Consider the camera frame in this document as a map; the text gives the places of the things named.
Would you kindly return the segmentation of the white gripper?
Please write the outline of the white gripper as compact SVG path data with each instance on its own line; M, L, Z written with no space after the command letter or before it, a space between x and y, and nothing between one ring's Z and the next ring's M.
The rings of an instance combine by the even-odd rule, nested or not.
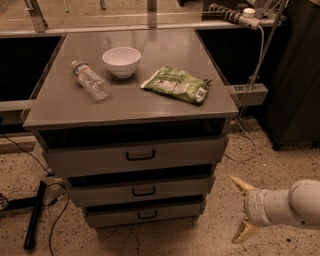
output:
M243 219L232 239L233 244L241 244L256 235L259 227L269 226L271 224L264 207L266 191L263 189L255 189L254 186L237 177L231 176L230 179L238 191L245 196L244 211L251 220Z

